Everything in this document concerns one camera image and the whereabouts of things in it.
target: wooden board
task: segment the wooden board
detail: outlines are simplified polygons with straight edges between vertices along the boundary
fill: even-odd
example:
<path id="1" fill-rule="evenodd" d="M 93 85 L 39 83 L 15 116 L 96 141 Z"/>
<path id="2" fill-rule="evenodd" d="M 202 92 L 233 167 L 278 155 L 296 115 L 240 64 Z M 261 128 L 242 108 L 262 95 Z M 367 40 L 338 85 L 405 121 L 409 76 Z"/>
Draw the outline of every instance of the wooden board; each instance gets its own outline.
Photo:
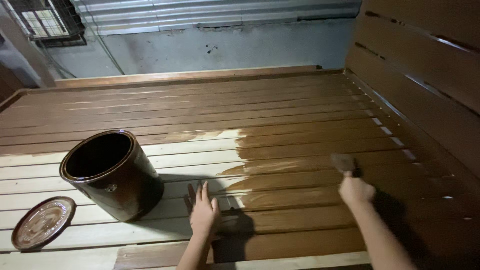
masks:
<path id="1" fill-rule="evenodd" d="M 351 48 L 347 67 L 480 176 L 480 152 L 471 147 L 479 143 L 480 122 L 476 115 L 434 95 L 364 49 Z"/>
<path id="2" fill-rule="evenodd" d="M 212 255 L 226 264 L 213 269 L 368 263 L 355 259 L 364 244 L 337 192 L 341 174 L 331 165 L 332 152 L 351 153 L 363 178 L 390 195 L 379 205 L 399 208 L 387 198 L 403 205 L 407 224 L 478 217 L 462 179 L 343 75 L 93 89 L 47 90 L 20 98 L 15 113 L 0 114 L 0 250 L 11 252 L 0 260 L 7 269 L 32 268 L 29 260 L 54 268 L 48 262 L 58 256 L 64 268 L 111 269 L 117 252 L 117 269 L 171 269 L 192 233 L 182 197 L 198 180 L 209 182 L 222 210 L 223 238 Z M 60 160 L 80 140 L 125 127 L 166 187 L 159 204 L 133 223 L 117 222 L 58 175 Z M 10 243 L 16 221 L 60 195 L 78 205 L 71 226 L 43 252 L 16 253 Z M 423 227 L 418 232 L 430 237 Z M 317 258 L 334 253 L 346 255 L 330 264 Z M 303 259 L 284 259 L 292 256 Z"/>
<path id="3" fill-rule="evenodd" d="M 358 19 L 354 40 L 385 57 L 404 74 L 427 82 L 480 113 L 480 78 L 477 76 L 480 74 L 480 54 L 370 16 Z"/>
<path id="4" fill-rule="evenodd" d="M 362 7 L 383 16 L 414 25 L 437 36 L 480 48 L 480 26 L 476 0 L 394 1 L 369 0 Z"/>
<path id="5" fill-rule="evenodd" d="M 151 73 L 151 74 L 136 74 L 136 75 L 120 75 L 120 76 L 106 76 L 94 77 L 88 79 L 62 79 L 56 80 L 55 83 L 59 87 L 79 87 L 79 86 L 97 86 L 110 84 L 124 84 L 145 81 L 159 81 L 159 80 L 180 80 L 193 78 L 215 78 L 245 76 L 245 75 L 262 75 L 262 74 L 283 74 L 283 73 L 299 73 L 311 72 L 319 69 L 318 65 L 306 66 L 287 66 L 287 67 L 260 67 L 260 68 L 244 68 L 244 69 L 223 69 L 223 70 L 206 70 L 206 71 L 186 71 L 186 72 L 165 72 L 165 73 Z"/>

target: cable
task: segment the cable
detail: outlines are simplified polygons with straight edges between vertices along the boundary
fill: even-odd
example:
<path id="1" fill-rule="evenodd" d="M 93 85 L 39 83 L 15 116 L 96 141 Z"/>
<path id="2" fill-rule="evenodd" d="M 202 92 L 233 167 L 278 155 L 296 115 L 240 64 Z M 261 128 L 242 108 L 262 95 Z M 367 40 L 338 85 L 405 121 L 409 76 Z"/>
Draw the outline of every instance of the cable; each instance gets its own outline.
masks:
<path id="1" fill-rule="evenodd" d="M 85 21 L 85 24 L 87 25 L 87 27 L 90 29 L 90 31 L 92 31 L 93 35 L 95 36 L 95 38 L 98 40 L 98 43 L 100 44 L 100 46 L 102 47 L 102 49 L 105 51 L 105 53 L 107 54 L 107 56 L 110 58 L 110 60 L 112 61 L 112 63 L 115 65 L 115 67 L 118 69 L 118 71 L 122 74 L 122 75 L 125 75 L 125 73 L 123 72 L 123 70 L 120 68 L 120 65 L 117 63 L 117 61 L 115 60 L 115 58 L 113 57 L 113 55 L 111 54 L 110 50 L 108 49 L 107 45 L 105 44 L 105 42 L 103 41 L 102 37 L 100 36 L 100 34 L 98 33 L 98 25 L 96 24 L 95 22 L 95 19 L 93 17 L 93 15 L 90 13 L 90 11 L 88 10 L 87 8 L 87 5 L 85 5 L 85 3 L 81 0 L 82 4 L 85 6 L 85 10 L 88 12 L 88 14 L 90 14 L 90 16 L 92 17 L 92 22 L 96 25 L 96 29 L 97 29 L 97 33 L 95 33 L 95 31 L 93 31 L 92 27 L 90 26 L 90 24 L 87 22 L 87 19 L 85 18 L 84 14 L 80 11 L 80 8 L 77 6 L 77 3 L 75 3 L 75 0 L 72 0 L 71 1 L 72 4 L 75 6 L 75 9 L 77 10 L 77 12 L 80 14 L 80 16 L 82 17 L 82 19 Z"/>
<path id="2" fill-rule="evenodd" d="M 43 54 L 47 56 L 47 58 L 50 59 L 50 61 L 52 62 L 52 64 L 62 70 L 63 72 L 65 72 L 66 74 L 72 76 L 73 78 L 77 78 L 77 76 L 73 75 L 70 71 L 68 71 L 66 68 L 62 67 L 62 65 L 60 65 L 57 61 L 55 61 L 55 59 L 53 59 L 53 57 L 50 55 L 50 53 L 48 52 L 47 48 L 45 47 L 45 44 L 43 44 L 42 41 L 39 42 L 41 45 L 42 45 L 42 49 L 43 49 Z"/>

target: wooden headboard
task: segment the wooden headboard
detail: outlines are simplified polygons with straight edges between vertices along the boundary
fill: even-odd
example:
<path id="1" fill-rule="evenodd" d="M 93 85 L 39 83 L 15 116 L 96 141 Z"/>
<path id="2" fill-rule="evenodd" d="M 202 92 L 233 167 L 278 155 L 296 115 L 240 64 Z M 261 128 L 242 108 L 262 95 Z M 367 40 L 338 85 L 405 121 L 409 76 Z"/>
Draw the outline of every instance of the wooden headboard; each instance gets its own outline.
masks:
<path id="1" fill-rule="evenodd" d="M 480 177 L 480 1 L 364 0 L 350 73 Z"/>

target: wall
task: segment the wall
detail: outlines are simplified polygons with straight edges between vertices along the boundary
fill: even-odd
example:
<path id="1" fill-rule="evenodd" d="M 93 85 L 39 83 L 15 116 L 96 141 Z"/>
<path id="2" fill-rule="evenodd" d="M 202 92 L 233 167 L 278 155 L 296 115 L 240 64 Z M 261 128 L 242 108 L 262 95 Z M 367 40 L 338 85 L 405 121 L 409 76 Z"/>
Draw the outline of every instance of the wall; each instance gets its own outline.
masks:
<path id="1" fill-rule="evenodd" d="M 112 35 L 104 41 L 125 74 L 311 64 L 342 68 L 353 22 L 193 28 Z M 95 38 L 87 38 L 87 46 L 48 50 L 77 77 L 120 75 Z"/>

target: metal grate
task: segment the metal grate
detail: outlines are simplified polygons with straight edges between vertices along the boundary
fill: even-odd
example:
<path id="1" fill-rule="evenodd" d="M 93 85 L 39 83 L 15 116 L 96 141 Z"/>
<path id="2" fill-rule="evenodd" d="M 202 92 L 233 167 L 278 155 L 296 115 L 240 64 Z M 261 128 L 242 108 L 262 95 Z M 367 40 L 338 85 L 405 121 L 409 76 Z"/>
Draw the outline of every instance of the metal grate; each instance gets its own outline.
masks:
<path id="1" fill-rule="evenodd" d="M 51 44 L 83 37 L 85 27 L 69 0 L 0 1 L 30 40 Z"/>

